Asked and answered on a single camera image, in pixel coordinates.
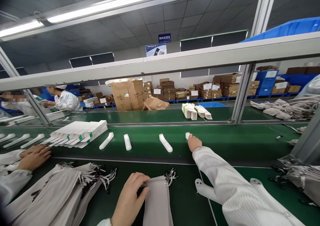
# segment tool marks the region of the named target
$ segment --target hairnet cap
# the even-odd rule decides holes
[[[66,88],[67,88],[67,85],[59,85],[59,86],[56,86],[56,88],[66,89]]]

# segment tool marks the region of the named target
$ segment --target aluminum rail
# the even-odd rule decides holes
[[[320,32],[0,80],[0,91],[320,56]]]

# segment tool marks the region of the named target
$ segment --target window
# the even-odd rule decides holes
[[[90,65],[97,65],[102,63],[114,62],[114,56],[112,52],[93,55],[93,56],[86,56],[86,57],[79,57],[70,59],[70,64],[73,68],[75,67],[83,67],[83,66],[90,66]],[[105,81],[90,81],[80,83],[79,85],[82,87],[85,86],[98,86],[100,84],[104,84]]]

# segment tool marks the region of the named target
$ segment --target ceiling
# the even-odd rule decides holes
[[[35,10],[23,6],[22,1],[16,4],[12,1],[11,8],[26,8],[24,12],[31,13]],[[37,5],[36,10],[43,12],[80,0],[36,1],[28,5]],[[251,29],[257,3],[258,0],[176,1],[3,42],[0,46],[15,67],[56,62],[158,43],[158,35],[162,33],[171,33],[172,41],[177,41]],[[268,28],[294,19],[320,16],[319,7],[317,0],[275,0]]]

